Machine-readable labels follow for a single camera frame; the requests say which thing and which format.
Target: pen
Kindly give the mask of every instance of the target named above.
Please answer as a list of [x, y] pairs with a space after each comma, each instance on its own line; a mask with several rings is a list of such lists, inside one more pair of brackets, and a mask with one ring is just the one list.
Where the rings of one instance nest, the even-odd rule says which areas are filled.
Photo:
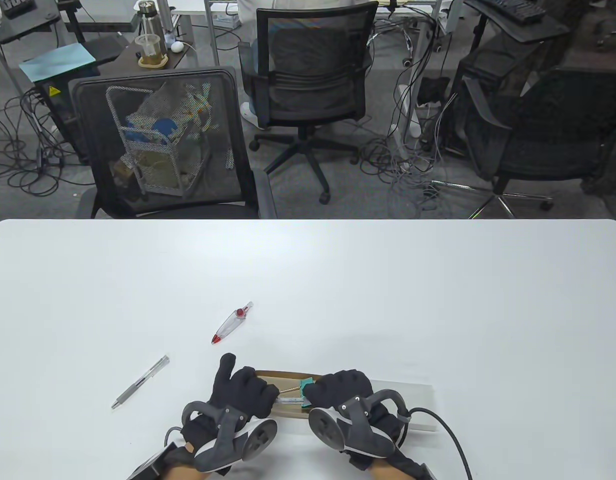
[[119, 405], [122, 405], [123, 402], [128, 400], [136, 391], [139, 390], [139, 387], [141, 387], [146, 380], [148, 380], [150, 377], [154, 377], [154, 375], [159, 370], [161, 370], [166, 365], [168, 365], [170, 361], [171, 359], [168, 358], [168, 355], [162, 356], [157, 363], [151, 366], [150, 370], [148, 370], [146, 373], [141, 375], [141, 377], [139, 377], [139, 380], [137, 380], [131, 386], [126, 388], [125, 391], [116, 398], [116, 400], [112, 404], [112, 409], [114, 410], [117, 407], [119, 407]]
[[217, 333], [214, 334], [210, 343], [213, 345], [219, 343], [233, 333], [234, 329], [246, 321], [246, 315], [250, 312], [251, 308], [253, 308], [253, 302], [249, 301], [243, 308], [237, 308], [237, 310], [233, 311], [233, 313], [221, 324], [221, 327], [219, 327]]

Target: thermos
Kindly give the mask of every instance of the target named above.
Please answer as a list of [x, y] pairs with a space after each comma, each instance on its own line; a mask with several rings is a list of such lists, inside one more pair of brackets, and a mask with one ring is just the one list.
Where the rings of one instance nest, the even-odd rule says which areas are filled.
[[161, 49], [161, 54], [166, 55], [168, 53], [168, 49], [166, 48], [164, 28], [162, 28], [162, 21], [157, 13], [155, 2], [152, 0], [141, 0], [138, 7], [140, 24], [145, 28], [144, 33], [159, 36], [159, 48]]

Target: silver pen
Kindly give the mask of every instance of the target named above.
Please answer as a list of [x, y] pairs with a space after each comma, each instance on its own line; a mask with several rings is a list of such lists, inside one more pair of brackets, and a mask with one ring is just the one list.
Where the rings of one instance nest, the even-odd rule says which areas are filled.
[[170, 361], [171, 361], [171, 359], [168, 358], [168, 355], [162, 356], [157, 363], [155, 363], [153, 366], [151, 366], [150, 370], [148, 370], [146, 373], [141, 375], [139, 380], [137, 380], [131, 386], [126, 388], [125, 391], [116, 398], [116, 400], [112, 404], [112, 409], [113, 410], [116, 409], [117, 407], [119, 407], [119, 405], [123, 404], [123, 402], [128, 400], [132, 396], [132, 394], [134, 394], [136, 391], [139, 390], [139, 387], [141, 387], [146, 380], [148, 380], [150, 377], [154, 377], [154, 375], [159, 370], [161, 370], [166, 365], [168, 365], [170, 363]]

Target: chair base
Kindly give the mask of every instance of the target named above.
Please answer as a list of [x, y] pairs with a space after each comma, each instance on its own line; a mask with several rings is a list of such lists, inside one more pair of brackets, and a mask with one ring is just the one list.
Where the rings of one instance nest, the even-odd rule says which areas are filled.
[[518, 216], [515, 214], [515, 212], [511, 208], [507, 199], [539, 201], [541, 202], [541, 204], [539, 204], [539, 208], [541, 208], [541, 210], [544, 210], [544, 211], [548, 211], [551, 208], [553, 208], [554, 198], [551, 196], [529, 195], [525, 193], [506, 193], [496, 187], [495, 187], [495, 190], [493, 191], [487, 188], [473, 187], [470, 185], [461, 185], [459, 183], [443, 182], [441, 180], [432, 180], [430, 183], [434, 185], [435, 187], [445, 187], [445, 188], [450, 188], [452, 190], [462, 190], [464, 192], [477, 192], [477, 193], [483, 192], [486, 194], [490, 194], [488, 199], [484, 201], [481, 204], [481, 206], [477, 208], [477, 210], [472, 212], [470, 217], [468, 217], [471, 220], [473, 218], [479, 217], [479, 215], [484, 211], [484, 209], [488, 205], [491, 204], [492, 201], [496, 201], [497, 203], [499, 203], [499, 205], [501, 205], [501, 207], [506, 212], [509, 218], [518, 218]]
[[334, 140], [326, 140], [324, 138], [315, 138], [314, 126], [300, 126], [297, 135], [280, 135], [273, 133], [257, 133], [253, 141], [250, 142], [248, 148], [253, 152], [260, 149], [260, 141], [267, 140], [276, 144], [283, 144], [288, 146], [285, 151], [274, 159], [274, 161], [265, 167], [264, 172], [271, 174], [278, 167], [283, 165], [287, 160], [290, 160], [296, 154], [302, 154], [308, 160], [308, 164], [312, 168], [312, 171], [317, 176], [317, 180], [323, 188], [322, 194], [319, 196], [319, 203], [326, 205], [331, 201], [331, 187], [328, 185], [328, 180], [324, 172], [322, 172], [317, 158], [313, 152], [314, 149], [325, 149], [340, 152], [350, 152], [356, 156], [359, 154], [359, 149], [356, 146], [346, 143], [340, 143]]

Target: hand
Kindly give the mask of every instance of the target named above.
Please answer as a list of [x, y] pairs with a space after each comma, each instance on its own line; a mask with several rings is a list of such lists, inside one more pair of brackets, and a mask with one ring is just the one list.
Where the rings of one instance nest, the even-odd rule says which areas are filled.
[[219, 370], [214, 377], [208, 403], [217, 409], [234, 407], [246, 414], [248, 420], [253, 416], [259, 419], [267, 418], [279, 396], [279, 389], [257, 377], [251, 366], [244, 366], [232, 375], [235, 359], [234, 354], [226, 353], [219, 360]]
[[[279, 389], [257, 377], [251, 366], [244, 366], [233, 375], [235, 359], [234, 354], [226, 353], [219, 360], [219, 369], [214, 377], [208, 403], [217, 409], [233, 407], [246, 414], [246, 421], [253, 416], [260, 419], [267, 418], [275, 399], [279, 396]], [[190, 445], [187, 452], [194, 454], [202, 446], [217, 438], [217, 425], [210, 416], [200, 414], [183, 425], [181, 434]], [[181, 449], [178, 452], [186, 457], [187, 452]]]
[[[303, 395], [310, 401], [313, 407], [330, 409], [346, 403], [353, 397], [370, 397], [373, 386], [368, 377], [358, 370], [342, 370], [335, 374], [324, 375], [313, 384], [303, 387]], [[368, 416], [370, 426], [378, 428], [388, 434], [395, 445], [402, 436], [404, 428], [394, 414], [390, 414], [388, 409], [378, 404], [372, 407]], [[344, 451], [350, 456], [350, 464], [360, 470], [370, 467], [374, 458], [356, 452]], [[404, 454], [395, 446], [394, 454], [386, 458], [385, 461], [393, 468], [406, 473], [413, 478], [420, 478], [422, 467], [413, 460], [406, 458]]]
[[303, 387], [303, 395], [312, 406], [322, 409], [338, 407], [353, 397], [370, 397], [372, 394], [370, 380], [358, 370], [330, 373]]
[[[370, 397], [373, 386], [368, 377], [358, 370], [342, 370], [335, 374], [324, 375], [315, 383], [303, 387], [303, 395], [313, 407], [330, 409], [346, 403], [353, 397]], [[403, 424], [382, 404], [370, 410], [368, 422], [390, 436], [397, 443]]]

